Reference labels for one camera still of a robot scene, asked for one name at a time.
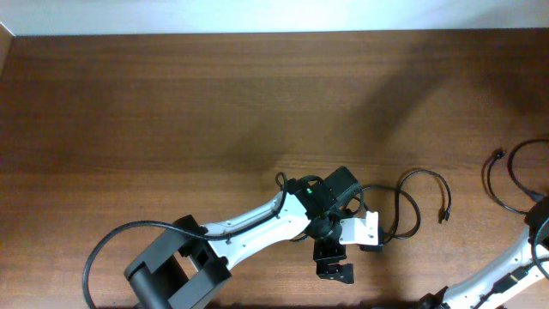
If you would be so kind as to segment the black USB cable gold plug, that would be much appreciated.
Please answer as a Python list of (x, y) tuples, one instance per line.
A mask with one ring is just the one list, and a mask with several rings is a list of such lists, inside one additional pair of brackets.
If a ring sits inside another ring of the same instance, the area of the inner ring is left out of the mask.
[[(442, 224), (444, 221), (448, 221), (450, 218), (452, 206), (453, 206), (453, 198), (451, 189), (449, 187), (449, 183), (447, 180), (437, 172), (434, 172), (432, 170), (428, 169), (413, 169), (410, 170), (408, 173), (405, 173), (397, 182), (395, 187), (387, 186), (387, 185), (364, 185), (359, 193), (353, 198), (354, 200), (359, 202), (359, 208), (358, 211), (364, 210), (369, 211), (369, 208), (367, 207), (365, 203), (365, 193), (367, 191), (371, 190), (380, 190), (380, 191), (390, 191), (394, 193), (394, 219), (391, 222), (391, 226), (389, 227), (388, 231), (383, 231), (383, 237), (382, 237), (382, 244), (387, 245), (394, 239), (398, 240), (404, 240), (404, 239), (410, 239), (412, 238), (421, 228), (422, 223), (422, 215), (421, 215), (421, 209), (419, 204), (416, 202), (416, 200), (413, 198), (411, 194), (409, 194), (407, 191), (404, 190), (405, 184), (414, 176), (418, 176), (420, 174), (427, 174), (431, 177), (433, 177), (438, 184), (441, 186), (441, 195), (443, 199), (442, 207), (439, 211), (438, 215), (438, 223)], [(413, 227), (408, 230), (405, 233), (398, 233), (398, 227), (400, 224), (400, 214), (401, 214), (401, 198), (404, 197), (410, 206), (413, 208), (413, 212), (415, 214), (415, 223)]]

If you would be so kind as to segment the black USB cable micro plug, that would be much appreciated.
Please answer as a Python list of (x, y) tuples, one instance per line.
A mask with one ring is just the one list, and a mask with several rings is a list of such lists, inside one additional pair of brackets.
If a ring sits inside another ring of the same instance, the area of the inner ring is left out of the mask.
[(536, 202), (536, 197), (534, 196), (534, 191), (527, 188), (516, 176), (514, 171), (514, 159), (516, 153), (520, 150), (522, 144), (515, 146), (509, 153), (503, 148), (496, 148), (489, 158), (486, 160), (485, 165), (481, 171), (481, 176), (483, 180), (483, 186), (486, 189), (486, 193), (489, 198), (496, 203), (501, 208), (516, 214), (516, 215), (526, 215), (528, 209), (525, 206), (520, 204), (514, 205), (507, 202), (506, 197), (502, 197), (501, 194), (504, 192), (504, 188), (499, 188), (498, 183), (495, 183), (493, 176), (495, 175), (494, 169), (496, 165), (503, 162), (503, 159), (506, 159), (505, 170), (510, 178), (510, 182), (516, 188), (516, 192), (521, 192), (521, 194), (531, 201)]

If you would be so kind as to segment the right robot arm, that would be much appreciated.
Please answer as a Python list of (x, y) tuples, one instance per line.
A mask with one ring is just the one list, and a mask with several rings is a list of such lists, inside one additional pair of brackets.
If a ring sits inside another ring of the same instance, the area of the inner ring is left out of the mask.
[(534, 283), (548, 277), (548, 199), (525, 217), (518, 241), (484, 269), (450, 288), (426, 294), (420, 309), (499, 308)]

